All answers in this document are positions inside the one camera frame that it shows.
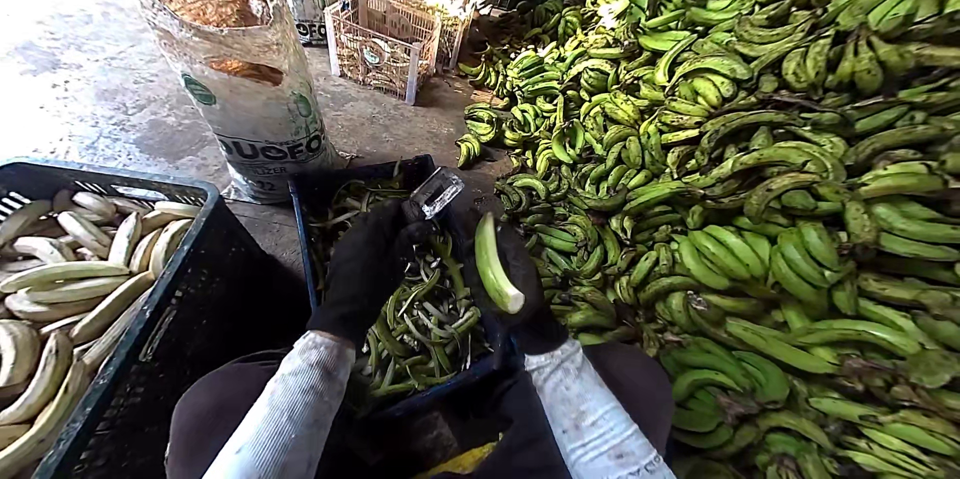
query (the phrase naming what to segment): dark pants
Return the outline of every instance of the dark pants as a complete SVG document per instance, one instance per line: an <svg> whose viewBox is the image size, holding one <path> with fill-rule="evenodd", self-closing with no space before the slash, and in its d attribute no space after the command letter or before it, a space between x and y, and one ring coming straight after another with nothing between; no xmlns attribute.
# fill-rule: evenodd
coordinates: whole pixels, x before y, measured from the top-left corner
<svg viewBox="0 0 960 479"><path fill-rule="evenodd" d="M583 351L633 422L656 450L665 454L673 398L664 370L642 350L623 343L592 345ZM263 392L285 353L264 351L241 357L203 376L186 391L176 403L170 426L167 477L203 476ZM511 425L470 477L570 477L526 372L518 372L491 400L491 413L507 418Z"/></svg>

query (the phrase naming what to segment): arm sleeve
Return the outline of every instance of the arm sleeve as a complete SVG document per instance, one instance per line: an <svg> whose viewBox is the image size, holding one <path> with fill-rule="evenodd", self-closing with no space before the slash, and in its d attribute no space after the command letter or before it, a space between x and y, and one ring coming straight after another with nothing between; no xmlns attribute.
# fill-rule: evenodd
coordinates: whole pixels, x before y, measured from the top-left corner
<svg viewBox="0 0 960 479"><path fill-rule="evenodd" d="M354 353L316 331L300 337L203 477L312 479Z"/></svg>
<svg viewBox="0 0 960 479"><path fill-rule="evenodd" d="M653 444L600 379L580 342L527 355L533 379L570 475L579 478L673 478Z"/></svg>

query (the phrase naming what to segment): black glove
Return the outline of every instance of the black glove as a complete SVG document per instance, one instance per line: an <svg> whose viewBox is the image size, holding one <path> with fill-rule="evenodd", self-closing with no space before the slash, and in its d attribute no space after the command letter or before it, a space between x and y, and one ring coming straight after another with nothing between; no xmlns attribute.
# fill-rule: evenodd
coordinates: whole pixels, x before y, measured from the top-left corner
<svg viewBox="0 0 960 479"><path fill-rule="evenodd" d="M353 342L360 350L384 303L403 279L413 246L434 231L433 222L407 224L399 199L359 215L333 248L326 273L326 294L310 315L307 330L317 329Z"/></svg>
<svg viewBox="0 0 960 479"><path fill-rule="evenodd" d="M473 234L480 214L471 209L458 215L469 233ZM544 299L537 266L530 259L523 239L509 224L496 224L496 249L500 254L500 263L516 289L523 293L523 307L517 313L505 313L492 301L478 300L482 310L494 314L502 326L507 328L516 348L527 355L540 355L557 350L567 341L567 328L562 326L550 311L550 305ZM463 268L467 285L473 290L483 290L483 283L477 273L476 264L469 263Z"/></svg>

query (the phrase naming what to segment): black plastic crate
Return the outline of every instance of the black plastic crate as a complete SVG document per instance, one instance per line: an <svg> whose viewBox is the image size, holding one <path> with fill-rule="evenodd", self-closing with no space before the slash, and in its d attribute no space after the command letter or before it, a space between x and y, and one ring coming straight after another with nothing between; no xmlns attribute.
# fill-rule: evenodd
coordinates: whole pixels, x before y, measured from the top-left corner
<svg viewBox="0 0 960 479"><path fill-rule="evenodd" d="M306 213L320 214L318 211L326 209L332 202L337 189L352 179L372 180L390 179L393 176L397 162L386 162L370 166L349 167L332 171L322 171L308 175L298 175L290 180L290 195L293 198L296 215L296 228L299 233L300 248L303 256L303 270L306 275L307 289L310 304L316 306L319 302L317 287L314 281L313 258L310 255L310 238L306 231ZM423 183L436 169L433 158L428 155L415 156L409 160L400 161L400 172L403 175L403 189L413 191ZM465 230L460 222L450 213L450 208L444 209L438 218L439 224L450 232L453 237L454 252L457 259L463 264L474 263L473 230ZM474 302L482 302L486 296L481 287L472 286L470 293ZM508 358L512 356L512 348L506 331L492 316L486 313L480 317L480 322L486 333L486 341L493 349L474 362L470 368L460 372L447 382L424 391L414 393L396 403L376 410L370 414L371 420L390 420L410 416L430 408L436 401L460 390L472 386L478 381L508 367Z"/></svg>
<svg viewBox="0 0 960 479"><path fill-rule="evenodd" d="M181 395L241 355L289 345L304 327L303 294L268 295L279 266L210 183L44 159L0 163L0 204L61 189L201 206L150 296L80 399L36 478L165 477L170 418Z"/></svg>

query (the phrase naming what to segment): pile of plantains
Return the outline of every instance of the pile of plantains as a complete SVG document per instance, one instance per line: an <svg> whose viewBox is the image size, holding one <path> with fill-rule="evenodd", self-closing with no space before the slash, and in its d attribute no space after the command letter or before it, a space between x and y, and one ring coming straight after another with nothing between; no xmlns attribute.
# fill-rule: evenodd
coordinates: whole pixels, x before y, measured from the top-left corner
<svg viewBox="0 0 960 479"><path fill-rule="evenodd" d="M673 380L679 477L960 477L960 0L548 0L461 166L556 316Z"/></svg>

